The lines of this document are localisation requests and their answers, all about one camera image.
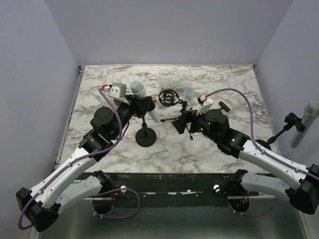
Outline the silver microphone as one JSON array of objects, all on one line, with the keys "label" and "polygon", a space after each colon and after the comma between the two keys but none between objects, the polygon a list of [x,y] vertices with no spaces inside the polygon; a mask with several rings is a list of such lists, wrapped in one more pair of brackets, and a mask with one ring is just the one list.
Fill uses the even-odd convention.
[{"label": "silver microphone", "polygon": [[301,124],[304,126],[304,131],[296,130],[291,143],[291,148],[296,148],[300,145],[305,135],[309,131],[314,121],[319,117],[319,103],[316,101],[310,102],[304,110],[304,116],[301,120]]}]

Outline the clear screw organizer box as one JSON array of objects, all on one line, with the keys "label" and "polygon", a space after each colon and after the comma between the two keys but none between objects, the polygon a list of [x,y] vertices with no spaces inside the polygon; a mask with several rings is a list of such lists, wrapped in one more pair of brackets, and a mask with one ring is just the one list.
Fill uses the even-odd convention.
[{"label": "clear screw organizer box", "polygon": [[192,74],[189,70],[160,70],[159,93],[174,90],[182,100],[193,104]]}]

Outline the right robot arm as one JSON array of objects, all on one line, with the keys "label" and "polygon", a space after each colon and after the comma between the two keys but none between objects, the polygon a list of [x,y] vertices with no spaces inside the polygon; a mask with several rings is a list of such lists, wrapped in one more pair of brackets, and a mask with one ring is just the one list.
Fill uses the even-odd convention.
[{"label": "right robot arm", "polygon": [[306,166],[272,152],[252,137],[232,129],[228,117],[220,110],[209,110],[200,115],[196,111],[185,111],[172,125],[179,134],[183,134],[188,123],[189,133],[201,133],[216,143],[224,154],[253,163],[273,175],[258,176],[243,171],[239,178],[229,183],[233,194],[263,192],[287,199],[295,209],[305,214],[316,212],[319,206],[318,165]]}]

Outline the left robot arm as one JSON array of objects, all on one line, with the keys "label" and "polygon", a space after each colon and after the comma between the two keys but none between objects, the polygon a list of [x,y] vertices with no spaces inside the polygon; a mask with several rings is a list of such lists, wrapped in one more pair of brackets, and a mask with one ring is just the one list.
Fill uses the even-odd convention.
[{"label": "left robot arm", "polygon": [[124,127],[133,116],[144,118],[155,105],[150,96],[126,95],[116,108],[112,104],[98,108],[90,121],[92,129],[83,136],[73,154],[47,178],[27,189],[20,188],[16,199],[21,210],[18,227],[34,227],[42,232],[51,227],[62,211],[86,197],[107,196],[111,185],[102,173],[72,186],[85,170],[99,162],[122,139]]}]

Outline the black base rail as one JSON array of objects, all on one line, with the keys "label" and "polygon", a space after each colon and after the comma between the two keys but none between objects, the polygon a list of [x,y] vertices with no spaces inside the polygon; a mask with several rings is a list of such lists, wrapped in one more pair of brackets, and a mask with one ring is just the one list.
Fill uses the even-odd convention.
[{"label": "black base rail", "polygon": [[130,208],[137,204],[148,208],[226,207],[228,199],[241,200],[248,193],[231,173],[83,173],[80,180],[96,176],[102,192],[125,186],[129,192],[114,193],[116,207]]}]

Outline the black round-base mic stand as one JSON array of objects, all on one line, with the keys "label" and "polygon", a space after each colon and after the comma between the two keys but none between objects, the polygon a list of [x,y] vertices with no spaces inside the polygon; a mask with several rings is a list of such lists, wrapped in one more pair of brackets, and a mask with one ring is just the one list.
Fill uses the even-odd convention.
[{"label": "black round-base mic stand", "polygon": [[156,142],[157,135],[152,128],[147,126],[145,116],[138,118],[142,119],[142,128],[136,133],[136,142],[141,147],[150,147]]}]

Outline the black right mic stand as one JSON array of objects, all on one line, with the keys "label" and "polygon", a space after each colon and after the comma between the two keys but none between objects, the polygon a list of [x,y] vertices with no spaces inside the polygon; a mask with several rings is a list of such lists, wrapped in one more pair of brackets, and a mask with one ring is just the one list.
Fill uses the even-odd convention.
[{"label": "black right mic stand", "polygon": [[306,130],[306,127],[301,123],[302,119],[296,116],[294,113],[289,113],[285,119],[284,122],[286,125],[284,125],[283,129],[278,132],[275,136],[270,137],[267,141],[257,139],[256,142],[263,147],[271,150],[270,145],[274,143],[279,136],[281,136],[284,132],[289,131],[292,127],[296,127],[297,132],[304,132]]}]

